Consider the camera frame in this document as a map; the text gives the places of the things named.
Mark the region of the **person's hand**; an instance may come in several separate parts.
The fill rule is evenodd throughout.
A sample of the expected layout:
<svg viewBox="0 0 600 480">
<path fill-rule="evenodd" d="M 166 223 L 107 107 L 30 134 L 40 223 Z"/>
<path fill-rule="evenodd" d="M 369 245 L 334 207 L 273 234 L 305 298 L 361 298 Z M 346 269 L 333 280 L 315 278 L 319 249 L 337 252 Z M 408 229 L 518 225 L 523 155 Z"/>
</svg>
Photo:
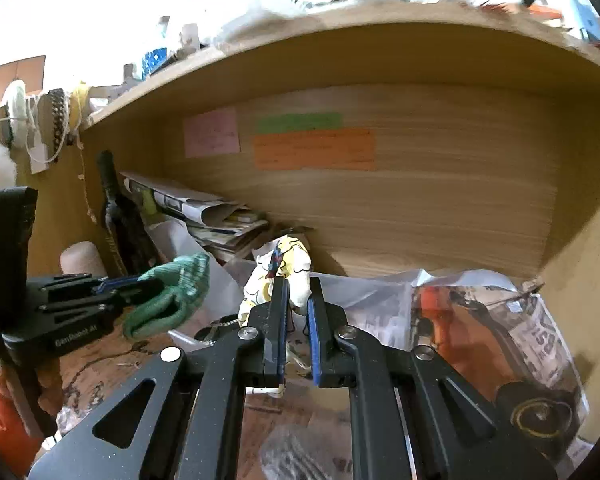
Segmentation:
<svg viewBox="0 0 600 480">
<path fill-rule="evenodd" d="M 45 413 L 56 417 L 64 405 L 60 361 L 58 359 L 45 361 L 35 369 L 35 373 L 41 387 L 38 405 Z"/>
</svg>

